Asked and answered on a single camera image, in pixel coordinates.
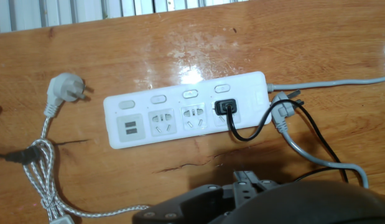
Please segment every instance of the wooden surface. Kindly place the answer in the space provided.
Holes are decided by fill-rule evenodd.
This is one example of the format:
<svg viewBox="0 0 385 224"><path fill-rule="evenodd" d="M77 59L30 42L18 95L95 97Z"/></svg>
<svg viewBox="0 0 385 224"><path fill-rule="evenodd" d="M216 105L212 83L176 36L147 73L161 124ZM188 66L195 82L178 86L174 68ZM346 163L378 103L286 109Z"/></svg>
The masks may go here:
<svg viewBox="0 0 385 224"><path fill-rule="evenodd" d="M157 204L199 185L229 184L233 170L288 182L317 167L272 124L249 143L229 133L126 150L108 143L107 96L257 70L269 83L385 76L385 1L260 0L0 34L0 153L39 137L49 81L71 72L95 89L91 101L65 103L49 131L59 191L73 206ZM385 83L304 90L300 98L340 159L360 165L371 189L385 194ZM298 144L329 159L304 119L287 122ZM340 174L313 179L340 181ZM47 222L22 166L0 160L0 223Z"/></svg>

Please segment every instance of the two-prong outlet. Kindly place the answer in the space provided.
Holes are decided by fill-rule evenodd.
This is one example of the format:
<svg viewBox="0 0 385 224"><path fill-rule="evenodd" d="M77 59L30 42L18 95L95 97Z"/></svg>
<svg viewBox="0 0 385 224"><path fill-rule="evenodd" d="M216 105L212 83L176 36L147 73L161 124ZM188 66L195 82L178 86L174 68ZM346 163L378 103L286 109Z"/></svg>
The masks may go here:
<svg viewBox="0 0 385 224"><path fill-rule="evenodd" d="M181 108L183 126L186 131L207 127L207 112L204 103Z"/></svg>
<svg viewBox="0 0 385 224"><path fill-rule="evenodd" d="M163 136L177 132L173 109L152 111L148 113L153 136Z"/></svg>

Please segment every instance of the power strip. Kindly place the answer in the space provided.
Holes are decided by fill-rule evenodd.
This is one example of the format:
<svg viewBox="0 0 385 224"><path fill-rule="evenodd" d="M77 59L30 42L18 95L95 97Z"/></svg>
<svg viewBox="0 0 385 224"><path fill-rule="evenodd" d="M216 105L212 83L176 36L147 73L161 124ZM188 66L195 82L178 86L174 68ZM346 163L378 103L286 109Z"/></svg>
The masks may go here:
<svg viewBox="0 0 385 224"><path fill-rule="evenodd" d="M113 149L227 131L216 101L234 99L236 128L257 126L269 107L266 78L252 72L191 85L140 91L104 100L109 144ZM271 121L268 116L266 124Z"/></svg>

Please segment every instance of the cable connector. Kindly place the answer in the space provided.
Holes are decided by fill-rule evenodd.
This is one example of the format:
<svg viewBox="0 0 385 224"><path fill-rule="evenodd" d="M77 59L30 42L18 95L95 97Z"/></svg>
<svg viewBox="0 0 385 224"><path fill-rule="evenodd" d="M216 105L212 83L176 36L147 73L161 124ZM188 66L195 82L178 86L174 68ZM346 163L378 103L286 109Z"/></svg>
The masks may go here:
<svg viewBox="0 0 385 224"><path fill-rule="evenodd" d="M278 93L274 99L272 100L272 103L275 103L279 100L289 100L291 98L294 98L300 94L300 90L296 90L293 93L286 95L283 91ZM296 103L300 105L304 105L304 101L296 100ZM295 105L292 105L292 103L281 103L279 105L276 105L271 112L272 115L272 122L274 122L275 127L277 130L282 134L287 131L287 125L285 118L294 115L294 110L296 109Z"/></svg>
<svg viewBox="0 0 385 224"><path fill-rule="evenodd" d="M38 161L40 159L40 151L36 146L29 146L27 149L17 152L10 152L6 154L6 161L17 162L22 165L28 165L31 162Z"/></svg>
<svg viewBox="0 0 385 224"><path fill-rule="evenodd" d="M83 94L85 88L83 80L71 73L62 73L52 78L47 90L47 106L44 115L50 118L55 117L58 107L64 100L67 102L75 101L78 98L84 100L86 97Z"/></svg>
<svg viewBox="0 0 385 224"><path fill-rule="evenodd" d="M52 220L50 224L75 224L70 215L64 215L56 220Z"/></svg>

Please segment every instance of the white cable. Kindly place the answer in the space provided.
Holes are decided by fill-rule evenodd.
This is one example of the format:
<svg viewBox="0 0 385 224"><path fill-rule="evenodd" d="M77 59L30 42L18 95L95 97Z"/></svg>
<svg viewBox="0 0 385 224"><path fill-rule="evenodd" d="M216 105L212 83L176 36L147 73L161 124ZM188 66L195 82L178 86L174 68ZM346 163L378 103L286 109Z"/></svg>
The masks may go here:
<svg viewBox="0 0 385 224"><path fill-rule="evenodd" d="M79 217L99 218L149 208L147 205L135 205L113 212L89 213L67 205L58 195L53 177L55 151L53 144L46 139L50 121L51 118L46 117L40 139L37 139L32 143L32 146L37 146L40 149L40 160L24 166L26 176L36 189L37 193L39 193L40 197L42 197L40 202L43 208L46 209L50 222L66 215L65 211Z"/></svg>
<svg viewBox="0 0 385 224"><path fill-rule="evenodd" d="M374 84L379 82L385 82L385 77L372 78L367 80L335 80L328 82L311 82L311 83L299 83L299 84L290 84L290 85L276 85L276 84L267 84L267 90L269 93L273 91L281 90L301 90L305 88L318 88L318 87L329 87L329 86L338 86L338 85L367 85Z"/></svg>
<svg viewBox="0 0 385 224"><path fill-rule="evenodd" d="M329 162L329 161L324 161L324 160L318 159L316 157L311 156L309 153L304 151L300 146L298 146L296 144L296 142L294 142L293 139L289 136L288 132L283 132L282 135L284 136L287 143L297 153L299 153L302 157L308 159L309 161L311 161L313 163L316 163L318 165L325 166L325 167L331 167L331 168L336 168L336 169L355 170L361 176L363 187L369 188L368 177L366 176L365 171L360 166L358 166L356 164L346 164L346 163L341 163L341 162Z"/></svg>

